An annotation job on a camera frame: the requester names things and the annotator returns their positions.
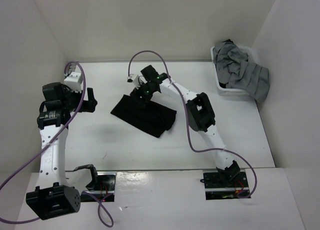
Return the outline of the black skirt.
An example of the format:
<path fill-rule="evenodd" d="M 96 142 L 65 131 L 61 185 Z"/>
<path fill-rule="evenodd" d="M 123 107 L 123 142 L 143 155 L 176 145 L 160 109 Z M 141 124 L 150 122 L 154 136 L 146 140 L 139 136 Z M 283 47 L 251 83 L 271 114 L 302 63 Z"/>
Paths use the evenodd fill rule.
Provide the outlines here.
<path fill-rule="evenodd" d="M 172 128 L 177 115 L 177 111 L 153 101 L 140 108 L 128 95 L 124 95 L 110 113 L 156 138 Z"/>

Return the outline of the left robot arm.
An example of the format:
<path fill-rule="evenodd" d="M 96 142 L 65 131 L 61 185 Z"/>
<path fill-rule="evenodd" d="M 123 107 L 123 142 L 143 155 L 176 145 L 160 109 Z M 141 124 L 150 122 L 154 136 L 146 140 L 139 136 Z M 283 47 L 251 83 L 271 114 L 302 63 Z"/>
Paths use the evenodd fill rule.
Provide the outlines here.
<path fill-rule="evenodd" d="M 39 108 L 37 125 L 42 148 L 40 170 L 35 190 L 26 194 L 26 203 L 41 220 L 77 213 L 81 207 L 79 191 L 68 183 L 65 173 L 65 151 L 69 123 L 74 114 L 93 113 L 98 104 L 92 88 L 75 92 L 69 86 L 54 82 L 42 87 L 44 101 Z"/>

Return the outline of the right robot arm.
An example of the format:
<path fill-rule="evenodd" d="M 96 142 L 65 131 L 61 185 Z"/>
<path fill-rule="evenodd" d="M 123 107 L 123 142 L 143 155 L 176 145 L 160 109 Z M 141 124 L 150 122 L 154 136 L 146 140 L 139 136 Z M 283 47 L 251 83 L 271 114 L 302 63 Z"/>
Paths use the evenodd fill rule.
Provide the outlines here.
<path fill-rule="evenodd" d="M 237 180 L 240 168 L 234 157 L 227 152 L 226 145 L 218 133 L 215 113 L 207 94 L 188 90 L 170 78 L 167 73 L 159 74 L 152 65 L 140 72 L 145 81 L 140 80 L 137 74 L 128 74 L 127 82 L 134 84 L 130 96 L 141 107 L 150 103 L 156 92 L 181 103 L 186 113 L 187 137 L 191 137 L 190 130 L 201 135 L 207 144 L 207 151 L 211 152 L 214 158 L 219 182 L 225 187 L 231 186 Z"/>

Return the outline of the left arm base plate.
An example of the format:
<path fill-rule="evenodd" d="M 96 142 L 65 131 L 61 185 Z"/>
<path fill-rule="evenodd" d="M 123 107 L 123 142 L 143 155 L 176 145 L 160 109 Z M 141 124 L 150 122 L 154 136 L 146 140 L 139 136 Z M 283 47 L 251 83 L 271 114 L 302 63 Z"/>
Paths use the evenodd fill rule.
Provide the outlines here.
<path fill-rule="evenodd" d="M 98 200 L 103 200 L 103 202 L 114 202 L 116 176 L 116 172 L 99 171 L 97 182 L 91 185 L 89 189 L 85 188 L 84 192 L 95 196 Z"/>

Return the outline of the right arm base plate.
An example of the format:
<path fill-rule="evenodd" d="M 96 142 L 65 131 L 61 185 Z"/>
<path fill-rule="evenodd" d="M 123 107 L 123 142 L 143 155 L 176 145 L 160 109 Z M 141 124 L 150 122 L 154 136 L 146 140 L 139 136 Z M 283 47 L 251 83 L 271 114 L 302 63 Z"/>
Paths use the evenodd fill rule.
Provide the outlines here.
<path fill-rule="evenodd" d="M 246 198 L 251 193 L 243 170 L 230 183 L 224 183 L 217 170 L 204 170 L 200 182 L 204 185 L 206 200 Z"/>

